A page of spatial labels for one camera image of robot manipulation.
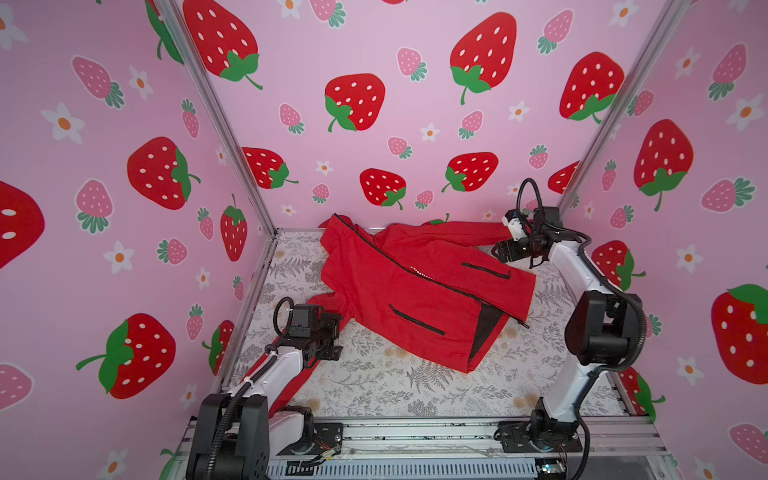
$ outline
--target pink strawberry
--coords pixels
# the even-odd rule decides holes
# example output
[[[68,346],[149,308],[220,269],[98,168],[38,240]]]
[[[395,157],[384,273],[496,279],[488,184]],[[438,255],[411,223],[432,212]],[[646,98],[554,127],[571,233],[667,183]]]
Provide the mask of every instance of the pink strawberry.
[[[304,124],[301,123],[301,115],[295,108],[288,104],[280,105],[280,121],[288,127],[292,134],[301,135],[304,132]]]
[[[245,286],[243,285],[243,279],[241,279],[240,276],[235,276],[235,280],[232,282],[232,287],[235,289],[235,298],[242,300]]]
[[[0,362],[0,412],[26,399],[35,380],[14,363]]]
[[[427,75],[427,64],[422,61],[422,54],[412,48],[400,48],[397,51],[397,65],[400,73],[410,77],[411,81],[421,81]]]
[[[344,25],[344,5],[336,0],[310,0],[315,16],[321,22],[328,22],[331,28],[341,28]]]
[[[611,226],[613,228],[624,228],[627,226],[627,223],[632,223],[633,218],[634,208],[631,205],[624,205],[623,208],[617,208],[614,214],[611,215]]]
[[[200,222],[200,233],[208,240],[214,239],[214,219],[210,217],[207,208],[200,208],[197,211],[197,221]]]
[[[464,140],[469,140],[475,136],[475,132],[480,130],[480,127],[482,127],[482,112],[480,110],[473,111],[462,120],[462,127],[459,128],[458,135]]]
[[[197,138],[197,134],[200,133],[200,122],[197,120],[197,112],[189,98],[185,98],[181,102],[181,110],[183,110],[181,112],[181,121],[184,122],[184,126],[190,132],[190,137]]]
[[[568,36],[573,21],[573,11],[563,10],[547,22],[544,26],[544,36],[538,39],[538,52],[542,55],[549,55],[551,51],[555,50],[558,43]]]
[[[720,180],[702,197],[701,206],[719,214],[730,211],[733,207],[743,207],[752,200],[755,187],[746,178]]]
[[[328,185],[318,184],[312,189],[312,200],[318,204],[324,204],[330,196],[331,192],[328,190]]]
[[[398,155],[400,158],[409,158],[413,155],[413,150],[408,145],[408,142],[402,138],[390,137],[386,143],[389,145],[389,152],[392,155]]]
[[[652,103],[654,103],[654,94],[648,90],[643,90],[639,95],[635,95],[630,102],[627,115],[640,117]]]
[[[78,221],[81,222],[83,230],[95,235],[109,227],[107,218],[112,215],[112,199],[102,182],[92,178],[85,182],[74,198],[74,202],[80,209]]]
[[[603,172],[603,191],[609,191],[615,180],[616,162],[611,158],[608,163],[605,164],[605,172]]]
[[[733,83],[738,80],[746,68],[746,46],[743,43],[734,45],[723,60],[712,72],[710,85],[710,100],[718,101],[725,98],[733,89]]]
[[[535,169],[542,168],[549,160],[549,154],[547,148],[544,145],[536,145],[531,149],[531,158],[528,159],[528,163]]]
[[[424,190],[419,195],[416,196],[416,208],[419,210],[424,210],[429,206],[429,204],[434,200],[435,195],[431,190]]]
[[[187,258],[187,248],[178,239],[171,238],[170,242],[163,239],[158,247],[157,259],[163,263],[178,265]]]
[[[107,69],[98,62],[75,55],[72,57],[72,69],[88,93],[104,100],[108,107],[120,110],[125,105],[120,85],[110,79]]]
[[[729,433],[730,439],[744,453],[768,465],[768,432],[763,432],[751,423],[740,423]]]
[[[190,310],[190,317],[187,319],[187,337],[193,342],[200,335],[203,329],[203,307],[196,303]]]

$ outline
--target jacket pocket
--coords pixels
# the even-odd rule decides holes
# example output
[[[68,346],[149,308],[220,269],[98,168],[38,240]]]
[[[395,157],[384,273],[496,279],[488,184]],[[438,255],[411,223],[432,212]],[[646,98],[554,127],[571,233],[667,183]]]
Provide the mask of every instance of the jacket pocket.
[[[497,276],[498,278],[509,280],[512,277],[512,271],[507,272],[506,275],[503,273],[499,273],[495,270],[491,270],[489,268],[485,268],[484,266],[479,265],[472,265],[471,263],[462,262],[462,266],[466,266],[468,268],[474,268],[475,270],[481,270],[482,272],[490,273],[493,276]]]
[[[417,319],[413,318],[412,316],[410,316],[407,313],[401,312],[400,310],[398,310],[394,306],[392,306],[391,303],[389,304],[389,308],[392,309],[392,311],[394,312],[395,315],[397,315],[397,316],[399,316],[399,317],[401,317],[403,319],[408,320],[410,323],[415,323],[416,325],[421,326],[422,328],[426,328],[427,330],[429,330],[431,332],[435,332],[438,335],[445,336],[445,331],[440,330],[439,328],[437,328],[435,326],[432,326],[432,325],[429,325],[427,323],[424,323],[421,320],[417,320]]]

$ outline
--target white flower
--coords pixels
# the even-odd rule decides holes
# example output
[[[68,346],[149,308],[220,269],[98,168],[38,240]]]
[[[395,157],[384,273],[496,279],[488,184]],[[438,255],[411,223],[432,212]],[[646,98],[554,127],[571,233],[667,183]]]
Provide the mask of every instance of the white flower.
[[[104,254],[106,261],[112,262],[112,274],[119,272],[122,269],[132,270],[134,268],[131,263],[131,257],[134,255],[134,249],[123,248],[123,244],[120,242],[114,243],[114,251]]]
[[[678,248],[677,256],[679,257],[677,268],[684,266],[691,273],[696,270],[696,265],[701,263],[701,260],[704,260],[704,257],[696,253],[695,245],[689,245],[685,250]]]
[[[440,130],[435,128],[434,124],[429,124],[427,128],[422,128],[422,140],[435,141],[438,133],[440,133]]]
[[[674,79],[677,80],[683,75],[690,77],[690,73],[694,70],[694,64],[700,56],[701,53],[694,53],[693,47],[688,48],[688,51],[685,52],[685,56],[674,64],[675,68],[677,68],[677,71],[674,74]]]
[[[520,103],[512,105],[509,111],[512,113],[509,116],[510,120],[523,121],[523,115],[527,114],[531,109],[525,106],[525,101],[520,100]]]
[[[696,379],[704,378],[704,374],[701,370],[696,368],[696,360],[693,357],[689,359],[677,357],[677,363],[680,364],[680,368],[677,369],[677,374],[685,377],[691,385],[696,385]]]
[[[296,210],[293,208],[293,205],[285,206],[280,205],[280,208],[283,209],[283,213],[286,214],[288,217],[292,217],[294,213],[296,213]]]
[[[277,4],[283,7],[283,18],[290,15],[296,20],[299,19],[299,7],[301,6],[301,2],[303,2],[303,0],[277,0]]]
[[[141,100],[147,100],[147,95],[154,94],[154,90],[152,90],[152,87],[149,85],[149,81],[147,81],[147,72],[142,71],[139,73],[135,68],[133,68],[133,66],[130,66],[130,69],[133,78],[128,81],[128,84],[136,90],[139,90]]]
[[[180,401],[184,404],[184,410],[189,407],[189,405],[195,401],[197,398],[194,393],[195,390],[197,390],[197,385],[190,385],[187,384],[187,389],[184,390],[184,394],[181,396]]]
[[[194,279],[197,280],[197,286],[200,290],[205,286],[210,286],[210,272],[205,270],[204,266],[200,267],[200,273],[198,273]]]
[[[614,4],[614,16],[608,24],[616,25],[618,23],[620,27],[625,27],[629,18],[637,13],[638,10],[640,10],[640,7],[634,4],[634,0],[624,0],[621,3],[616,3]]]
[[[763,118],[766,112],[760,108],[760,103],[763,101],[763,94],[757,95],[750,101],[746,101],[740,98],[736,101],[736,112],[734,112],[725,123],[736,124],[736,129],[741,133],[746,130],[747,125],[752,120]]]
[[[216,149],[216,159],[218,159],[219,165],[227,164],[227,152],[221,145],[219,145],[219,147]]]
[[[27,41],[27,35],[13,25],[13,11],[9,5],[0,5],[0,25],[4,27],[0,28],[0,47],[3,50],[10,50],[14,40]]]
[[[107,457],[107,466],[101,469],[96,474],[96,478],[103,478],[104,480],[112,480],[115,476],[125,472],[125,456],[128,454],[128,450],[123,450],[120,453],[109,452]]]
[[[720,477],[715,474],[715,465],[702,462],[699,457],[694,457],[694,462],[696,462],[696,476],[698,478],[701,480],[720,480]]]
[[[315,161],[317,163],[317,168],[315,169],[315,172],[320,172],[321,174],[328,176],[328,172],[332,172],[333,169],[331,168],[331,163],[321,162],[321,161]]]
[[[83,144],[83,139],[80,136],[80,130],[85,126],[85,122],[79,118],[72,117],[69,114],[67,106],[59,103],[56,107],[56,111],[40,110],[45,120],[53,124],[53,139],[61,140],[69,137],[78,145]]]

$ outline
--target pink wallpaper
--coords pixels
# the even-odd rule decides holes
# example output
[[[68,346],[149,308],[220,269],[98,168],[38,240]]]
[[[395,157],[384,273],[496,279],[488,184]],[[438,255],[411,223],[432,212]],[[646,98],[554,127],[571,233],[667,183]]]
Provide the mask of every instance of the pink wallpaper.
[[[151,4],[11,1],[0,48],[0,477],[161,478],[267,236]]]
[[[556,203],[664,3],[177,1],[294,228],[500,221],[526,177]]]
[[[689,480],[768,478],[765,18],[690,8],[565,219],[644,301],[623,381]]]

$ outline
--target jacket zipper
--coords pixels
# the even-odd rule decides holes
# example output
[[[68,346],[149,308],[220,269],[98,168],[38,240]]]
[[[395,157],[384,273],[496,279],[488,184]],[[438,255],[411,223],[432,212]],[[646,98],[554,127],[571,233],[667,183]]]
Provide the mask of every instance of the jacket zipper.
[[[354,228],[352,228],[352,226],[351,226],[351,225],[349,225],[347,222],[345,222],[345,221],[344,221],[344,220],[343,220],[341,217],[339,217],[339,215],[338,215],[338,214],[333,214],[333,216],[334,216],[334,217],[336,217],[336,218],[338,218],[338,219],[339,219],[339,222],[343,223],[343,224],[344,224],[344,225],[345,225],[347,228],[349,228],[349,229],[350,229],[350,230],[351,230],[351,231],[352,231],[352,232],[353,232],[355,235],[357,235],[357,237],[358,237],[359,239],[361,239],[363,242],[365,242],[365,243],[366,243],[366,244],[367,244],[369,247],[371,247],[371,248],[373,248],[375,251],[377,251],[377,252],[381,253],[381,255],[382,255],[384,258],[386,258],[386,259],[387,259],[387,260],[389,260],[390,262],[394,263],[396,266],[400,267],[400,269],[402,269],[402,270],[406,271],[406,272],[407,272],[407,273],[409,273],[410,275],[413,275],[413,276],[417,276],[417,277],[418,277],[418,278],[420,278],[420,279],[424,279],[424,280],[426,280],[426,281],[428,281],[428,282],[432,282],[432,283],[434,283],[434,284],[436,284],[436,285],[440,285],[441,287],[443,287],[443,288],[445,288],[445,289],[451,290],[452,292],[456,292],[456,293],[458,293],[458,294],[460,294],[460,295],[463,295],[463,296],[467,296],[467,297],[469,297],[469,298],[471,298],[471,299],[473,299],[473,300],[477,300],[477,301],[478,301],[478,302],[480,302],[480,303],[485,303],[486,305],[490,305],[490,306],[493,306],[493,307],[497,308],[499,311],[501,311],[502,313],[504,313],[504,314],[505,314],[506,316],[508,316],[509,318],[512,318],[512,319],[515,319],[515,320],[517,320],[517,322],[518,322],[520,325],[522,325],[523,327],[525,327],[525,328],[527,328],[527,329],[530,329],[530,328],[531,328],[529,325],[527,325],[525,322],[523,322],[522,320],[520,320],[518,317],[516,317],[516,316],[514,316],[514,315],[512,315],[512,314],[510,314],[510,313],[507,313],[507,312],[505,312],[504,310],[502,310],[502,309],[498,308],[498,307],[497,307],[496,305],[494,305],[493,303],[490,303],[489,301],[487,301],[487,300],[484,300],[484,299],[480,298],[479,296],[473,295],[473,294],[471,294],[471,293],[467,293],[467,292],[464,292],[464,291],[462,291],[462,290],[459,290],[458,288],[454,288],[454,287],[452,287],[452,286],[448,286],[448,285],[445,285],[444,283],[440,283],[440,282],[438,282],[437,280],[433,280],[433,279],[431,279],[431,278],[428,278],[428,277],[426,277],[426,276],[421,276],[421,275],[419,275],[418,273],[416,273],[416,272],[414,272],[414,271],[410,270],[409,268],[406,268],[406,267],[404,267],[403,265],[400,265],[399,263],[397,263],[397,262],[395,261],[395,259],[393,259],[393,258],[392,258],[392,257],[390,257],[389,255],[387,255],[386,253],[382,252],[382,251],[381,251],[381,250],[380,250],[380,249],[379,249],[379,248],[378,248],[376,245],[374,245],[373,243],[370,243],[370,242],[369,242],[369,241],[368,241],[368,240],[367,240],[367,239],[366,239],[366,238],[365,238],[363,235],[360,235],[360,233],[359,233],[357,230],[355,230]]]
[[[475,270],[481,270],[482,272],[490,273],[493,276],[497,276],[498,278],[502,278],[504,280],[509,280],[512,277],[512,272],[507,272],[506,275],[503,273],[499,273],[495,270],[491,270],[489,268],[485,268],[484,266],[479,265],[472,265],[471,263],[462,262],[462,266],[467,266],[469,268],[474,268]]]
[[[415,319],[412,316],[410,316],[408,313],[403,313],[400,310],[396,309],[394,306],[392,306],[391,303],[389,304],[389,308],[392,309],[395,315],[408,320],[410,323],[415,323],[416,325],[421,326],[422,328],[426,328],[427,330],[431,330],[437,333],[438,335],[445,336],[445,330],[440,330],[436,326],[432,326],[432,325],[429,325],[428,323],[422,322],[421,320]]]

